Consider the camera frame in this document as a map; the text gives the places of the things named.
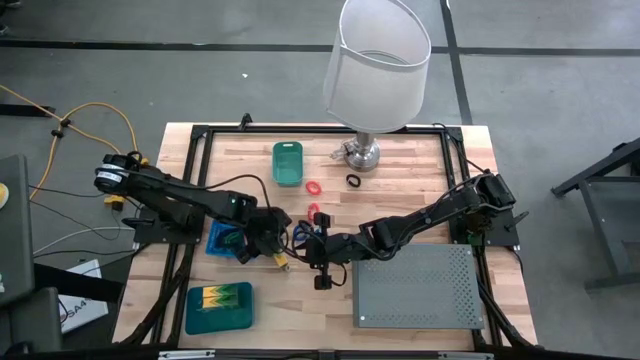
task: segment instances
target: lamp base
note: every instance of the lamp base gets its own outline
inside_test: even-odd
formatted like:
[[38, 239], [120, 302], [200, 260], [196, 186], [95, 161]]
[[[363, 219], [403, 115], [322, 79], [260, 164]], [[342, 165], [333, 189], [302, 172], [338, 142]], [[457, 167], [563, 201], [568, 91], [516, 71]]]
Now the lamp base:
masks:
[[345, 145], [344, 161], [355, 171], [367, 172], [375, 169], [380, 160], [380, 146], [373, 134], [359, 132]]

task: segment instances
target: black hair tie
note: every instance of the black hair tie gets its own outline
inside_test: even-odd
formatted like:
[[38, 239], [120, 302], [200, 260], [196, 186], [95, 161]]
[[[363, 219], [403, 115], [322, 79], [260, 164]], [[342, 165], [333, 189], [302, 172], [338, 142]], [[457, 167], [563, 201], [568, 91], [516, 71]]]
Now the black hair tie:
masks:
[[358, 175], [349, 174], [347, 175], [347, 184], [352, 187], [360, 187], [360, 184], [362, 184], [362, 179], [360, 179]]

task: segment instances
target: yellow cable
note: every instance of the yellow cable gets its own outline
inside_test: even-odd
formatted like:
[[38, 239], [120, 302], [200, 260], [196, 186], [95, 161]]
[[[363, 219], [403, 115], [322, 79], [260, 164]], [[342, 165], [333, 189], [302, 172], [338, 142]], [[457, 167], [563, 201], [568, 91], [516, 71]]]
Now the yellow cable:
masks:
[[[62, 127], [60, 125], [58, 125], [58, 131], [60, 131], [60, 130], [62, 130]], [[47, 161], [47, 168], [44, 170], [44, 174], [42, 175], [42, 178], [40, 178], [40, 182], [38, 183], [36, 188], [33, 189], [33, 192], [31, 193], [31, 195], [29, 195], [29, 200], [33, 199], [33, 197], [36, 196], [36, 194], [38, 193], [39, 188], [42, 187], [44, 182], [47, 180], [47, 176], [49, 176], [49, 171], [51, 170], [51, 164], [53, 164], [53, 156], [54, 156], [55, 151], [56, 151], [56, 143], [57, 142], [58, 142], [58, 137], [54, 136], [53, 137], [53, 141], [51, 142], [51, 149], [49, 150], [49, 160]]]
[[120, 150], [115, 145], [113, 145], [112, 143], [108, 142], [107, 140], [105, 140], [103, 138], [99, 138], [99, 137], [91, 135], [91, 134], [87, 134], [86, 132], [78, 129], [77, 127], [75, 127], [73, 125], [69, 125], [69, 128], [72, 129], [73, 131], [77, 132], [78, 134], [88, 138], [88, 139], [95, 140], [97, 142], [101, 142], [101, 143], [107, 145], [108, 147], [112, 148], [113, 151], [116, 152], [116, 154], [121, 154]]
[[[42, 106], [40, 106], [40, 105], [36, 104], [35, 102], [33, 102], [33, 101], [31, 101], [31, 100], [27, 99], [26, 97], [24, 97], [24, 96], [22, 96], [22, 95], [18, 94], [17, 92], [15, 92], [15, 91], [13, 91], [13, 90], [9, 89], [8, 87], [6, 87], [6, 86], [4, 86], [4, 85], [2, 85], [2, 84], [0, 84], [0, 89], [3, 89], [4, 91], [6, 91], [6, 92], [10, 93], [11, 95], [13, 95], [13, 96], [17, 97], [18, 99], [20, 99], [20, 100], [22, 100], [22, 101], [24, 101], [24, 102], [27, 102], [27, 103], [29, 103], [29, 104], [33, 105], [34, 107], [36, 107], [36, 108], [37, 108], [37, 109], [39, 109], [40, 111], [44, 112], [45, 114], [48, 114], [48, 115], [50, 115], [51, 117], [53, 117], [53, 118], [57, 119], [59, 122], [62, 122], [64, 119], [66, 119], [67, 117], [69, 117], [71, 114], [73, 114], [73, 113], [77, 112], [77, 111], [78, 111], [78, 110], [80, 110], [80, 109], [83, 109], [83, 108], [85, 108], [85, 107], [88, 107], [88, 106], [104, 106], [104, 107], [107, 107], [107, 108], [109, 108], [109, 109], [112, 109], [113, 111], [115, 111], [116, 113], [118, 113], [118, 115], [120, 115], [120, 116], [122, 117], [122, 119], [127, 123], [127, 126], [129, 127], [129, 131], [131, 132], [131, 140], [132, 140], [132, 142], [133, 142], [133, 147], [134, 147], [134, 149], [135, 149], [136, 151], [138, 151], [138, 144], [137, 144], [137, 142], [136, 142], [136, 135], [135, 135], [135, 132], [133, 131], [133, 126], [131, 126], [131, 122], [129, 121], [129, 119], [127, 118], [127, 116], [126, 116], [122, 111], [118, 110], [118, 109], [117, 109], [115, 106], [113, 106], [113, 105], [110, 105], [110, 104], [107, 104], [107, 103], [87, 103], [87, 104], [84, 104], [84, 105], [80, 105], [80, 106], [76, 107], [75, 109], [73, 109], [73, 110], [69, 111], [69, 112], [68, 112], [64, 117], [60, 117], [60, 116], [58, 116], [58, 115], [56, 115], [56, 114], [52, 113], [51, 111], [49, 111], [49, 110], [47, 110], [47, 109], [43, 108]], [[103, 143], [103, 144], [107, 145], [108, 147], [110, 147], [111, 149], [113, 149], [116, 153], [121, 154], [120, 150], [119, 150], [115, 145], [113, 145], [112, 143], [110, 143], [109, 141], [107, 141], [107, 140], [105, 140], [105, 139], [102, 139], [102, 138], [100, 138], [100, 137], [98, 137], [98, 136], [88, 134], [88, 133], [86, 133], [86, 132], [84, 132], [84, 131], [82, 131], [82, 130], [78, 129], [77, 127], [75, 127], [75, 126], [73, 126], [73, 125], [69, 125], [69, 128], [71, 128], [73, 131], [77, 132], [78, 134], [80, 134], [80, 135], [82, 135], [82, 136], [84, 136], [84, 137], [86, 137], [86, 138], [88, 138], [88, 139], [95, 140], [95, 141], [98, 141], [98, 142], [100, 142], [100, 143]]]
[[70, 117], [72, 114], [78, 112], [80, 109], [84, 109], [84, 108], [89, 107], [89, 106], [106, 107], [106, 108], [109, 108], [109, 109], [113, 110], [118, 115], [120, 115], [120, 117], [124, 120], [124, 122], [127, 123], [127, 127], [129, 127], [129, 132], [131, 133], [131, 142], [133, 142], [133, 149], [135, 151], [138, 151], [138, 143], [136, 142], [136, 133], [135, 133], [135, 131], [133, 131], [133, 126], [131, 126], [131, 121], [129, 121], [129, 118], [127, 117], [127, 115], [125, 115], [122, 111], [118, 110], [118, 108], [116, 108], [115, 106], [113, 106], [111, 104], [102, 103], [102, 102], [90, 102], [90, 103], [82, 104], [82, 105], [78, 106], [77, 108], [69, 111], [67, 113], [67, 115], [64, 116], [64, 118], [66, 119], [66, 118]]
[[[111, 105], [111, 104], [107, 104], [107, 103], [101, 103], [101, 102], [90, 102], [90, 103], [86, 103], [83, 105], [80, 105], [78, 107], [76, 107], [75, 109], [72, 109], [71, 111], [69, 111], [64, 117], [60, 117], [54, 113], [52, 113], [51, 111], [43, 108], [42, 106], [36, 104], [35, 102], [27, 99], [26, 97], [18, 94], [17, 92], [9, 89], [8, 87], [0, 84], [0, 89], [10, 93], [11, 95], [17, 97], [18, 99], [29, 103], [31, 105], [33, 105], [34, 107], [36, 107], [37, 109], [39, 109], [40, 111], [44, 112], [45, 114], [48, 114], [49, 116], [53, 117], [54, 119], [57, 119], [59, 122], [62, 122], [64, 119], [69, 118], [72, 114], [75, 114], [76, 112], [78, 112], [81, 109], [84, 109], [85, 107], [89, 107], [89, 106], [102, 106], [102, 107], [106, 107], [109, 108], [111, 110], [113, 110], [114, 112], [116, 112], [118, 115], [120, 115], [120, 117], [125, 121], [125, 123], [127, 123], [127, 127], [129, 128], [129, 132], [131, 133], [131, 142], [133, 143], [133, 149], [135, 151], [138, 151], [138, 143], [136, 141], [136, 134], [135, 131], [133, 130], [133, 126], [131, 125], [131, 121], [129, 121], [129, 118], [127, 118], [127, 116], [120, 111], [119, 109], [117, 109], [115, 106]], [[110, 147], [111, 149], [113, 149], [113, 151], [115, 151], [117, 154], [120, 154], [120, 150], [113, 145], [112, 143], [110, 143], [109, 141], [100, 138], [98, 136], [95, 135], [91, 135], [88, 134], [80, 129], [78, 129], [77, 127], [73, 126], [73, 125], [69, 125], [69, 128], [71, 128], [73, 131], [77, 132], [78, 134], [91, 139], [91, 140], [95, 140], [99, 143], [102, 143], [104, 145], [107, 145], [108, 147]], [[61, 131], [62, 127], [60, 125], [58, 125], [58, 131]], [[42, 175], [42, 178], [40, 178], [40, 182], [38, 182], [38, 186], [37, 188], [42, 187], [42, 185], [44, 184], [44, 182], [47, 180], [47, 176], [49, 176], [49, 171], [51, 171], [51, 165], [53, 164], [53, 158], [55, 156], [55, 149], [56, 149], [56, 144], [58, 142], [58, 137], [54, 136], [53, 137], [53, 141], [51, 142], [51, 149], [49, 150], [49, 160], [47, 161], [47, 168], [44, 170], [44, 174]], [[29, 195], [29, 200], [33, 199], [33, 197], [36, 195], [36, 193], [38, 192], [38, 189], [34, 189], [34, 191], [31, 193], [31, 195]]]

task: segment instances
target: gray metal box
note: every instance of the gray metal box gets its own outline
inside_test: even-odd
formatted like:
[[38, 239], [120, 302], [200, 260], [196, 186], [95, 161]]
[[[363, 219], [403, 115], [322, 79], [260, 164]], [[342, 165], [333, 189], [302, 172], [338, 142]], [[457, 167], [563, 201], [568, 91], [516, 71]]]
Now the gray metal box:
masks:
[[469, 245], [412, 244], [390, 261], [354, 262], [354, 325], [482, 329], [471, 250]]

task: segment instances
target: yellow connector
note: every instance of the yellow connector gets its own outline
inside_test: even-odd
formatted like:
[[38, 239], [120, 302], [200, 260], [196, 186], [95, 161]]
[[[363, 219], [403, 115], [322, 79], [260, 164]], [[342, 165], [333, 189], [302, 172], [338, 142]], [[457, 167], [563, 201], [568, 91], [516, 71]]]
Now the yellow connector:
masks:
[[115, 211], [122, 211], [124, 208], [124, 198], [118, 195], [110, 195], [104, 199], [104, 204], [111, 206]]
[[283, 271], [289, 271], [289, 260], [287, 260], [285, 254], [274, 254], [273, 259], [276, 261], [276, 264], [278, 264], [278, 267], [280, 267], [280, 269], [282, 269]]

